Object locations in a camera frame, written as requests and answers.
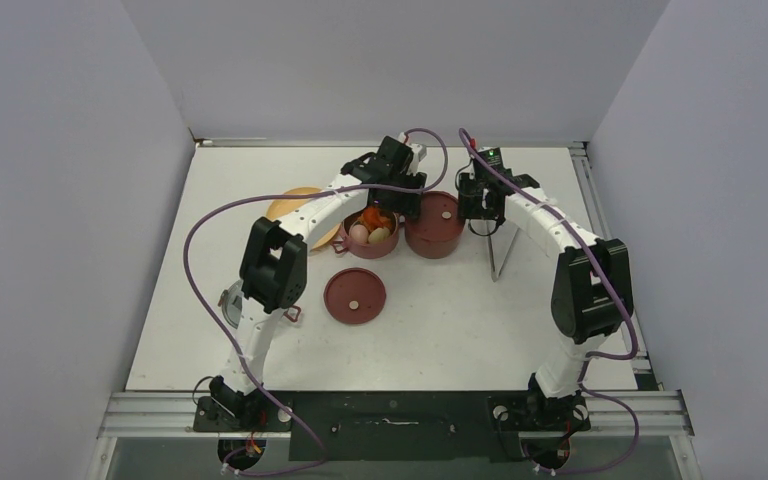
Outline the orange plastic plate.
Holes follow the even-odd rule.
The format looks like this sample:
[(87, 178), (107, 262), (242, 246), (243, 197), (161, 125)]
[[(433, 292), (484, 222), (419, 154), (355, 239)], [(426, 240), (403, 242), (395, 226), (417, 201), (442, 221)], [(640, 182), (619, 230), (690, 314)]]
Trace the orange plastic plate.
[[(297, 188), (288, 190), (284, 193), (284, 195), (290, 195), (290, 198), (280, 198), (280, 199), (274, 200), (267, 208), (265, 212), (265, 217), (268, 218), (269, 220), (277, 220), (280, 217), (283, 217), (284, 215), (292, 213), (310, 201), (309, 198), (297, 198), (295, 196), (314, 194), (320, 191), (321, 191), (320, 188), (308, 187), (308, 186), (297, 187)], [(335, 225), (333, 228), (330, 229), (328, 233), (326, 233), (323, 237), (321, 237), (315, 244), (310, 244), (309, 249), (313, 251), (313, 250), (319, 250), (326, 247), (328, 244), (330, 244), (334, 240), (339, 229), (340, 229), (340, 225), (339, 224)]]

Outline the red steel bowl tall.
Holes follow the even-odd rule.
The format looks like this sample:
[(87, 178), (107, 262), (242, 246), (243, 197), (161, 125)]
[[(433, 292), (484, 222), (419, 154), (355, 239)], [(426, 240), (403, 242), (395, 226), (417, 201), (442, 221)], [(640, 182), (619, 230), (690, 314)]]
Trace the red steel bowl tall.
[(405, 239), (410, 249), (420, 257), (439, 260), (452, 255), (460, 244), (463, 231), (447, 234), (441, 239), (431, 239), (422, 232), (407, 230)]

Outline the white bun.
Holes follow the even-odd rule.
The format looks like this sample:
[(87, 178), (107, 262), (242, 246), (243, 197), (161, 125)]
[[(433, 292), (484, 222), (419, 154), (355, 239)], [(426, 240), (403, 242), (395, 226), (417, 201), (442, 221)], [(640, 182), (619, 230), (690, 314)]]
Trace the white bun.
[(367, 243), (370, 245), (380, 244), (387, 240), (391, 235), (392, 233), (387, 227), (379, 227), (369, 233)]

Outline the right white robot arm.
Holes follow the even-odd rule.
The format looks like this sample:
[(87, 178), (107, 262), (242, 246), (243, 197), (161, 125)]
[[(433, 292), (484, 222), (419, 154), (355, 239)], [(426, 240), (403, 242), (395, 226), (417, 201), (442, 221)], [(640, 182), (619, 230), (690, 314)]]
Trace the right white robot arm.
[(460, 218), (511, 222), (555, 260), (550, 313), (558, 343), (529, 380), (525, 414), (539, 428), (582, 421), (589, 364), (610, 356), (602, 345), (634, 310), (626, 245), (576, 223), (527, 174), (474, 162), (457, 175), (456, 191)]

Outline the beige egg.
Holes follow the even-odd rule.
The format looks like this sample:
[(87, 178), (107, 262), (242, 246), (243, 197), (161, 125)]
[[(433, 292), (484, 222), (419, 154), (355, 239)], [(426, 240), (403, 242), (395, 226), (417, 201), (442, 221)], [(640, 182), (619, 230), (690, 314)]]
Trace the beige egg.
[(370, 231), (363, 225), (356, 223), (349, 230), (349, 237), (355, 244), (367, 244)]

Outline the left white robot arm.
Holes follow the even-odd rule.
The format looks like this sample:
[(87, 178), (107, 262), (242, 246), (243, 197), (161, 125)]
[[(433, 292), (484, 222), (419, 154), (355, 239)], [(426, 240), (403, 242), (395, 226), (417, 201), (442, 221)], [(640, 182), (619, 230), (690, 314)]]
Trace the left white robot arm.
[(262, 382), (266, 354), (280, 318), (297, 303), (307, 285), (308, 254), (327, 231), (365, 207), (405, 214), (427, 190), (419, 163), (427, 149), (407, 134), (385, 137), (378, 149), (344, 164), (320, 191), (301, 195), (303, 205), (252, 225), (239, 278), (241, 314), (236, 329), (223, 330), (232, 356), (209, 384), (211, 409), (234, 430), (264, 423), (279, 401)]

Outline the metal tongs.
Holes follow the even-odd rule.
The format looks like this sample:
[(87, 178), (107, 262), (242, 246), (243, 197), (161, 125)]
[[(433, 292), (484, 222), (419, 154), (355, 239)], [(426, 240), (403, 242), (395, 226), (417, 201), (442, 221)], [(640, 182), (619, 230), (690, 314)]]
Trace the metal tongs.
[(521, 229), (506, 223), (486, 238), (492, 282), (497, 282), (502, 277), (513, 257), (521, 233)]

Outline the orange fried food pieces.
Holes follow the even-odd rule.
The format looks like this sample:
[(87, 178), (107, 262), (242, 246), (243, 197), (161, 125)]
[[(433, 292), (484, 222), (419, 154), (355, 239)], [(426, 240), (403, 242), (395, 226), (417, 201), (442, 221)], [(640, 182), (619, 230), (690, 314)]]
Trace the orange fried food pieces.
[(394, 231), (392, 215), (377, 206), (365, 208), (358, 217), (358, 222), (364, 225), (370, 233), (379, 228), (386, 228), (390, 233)]

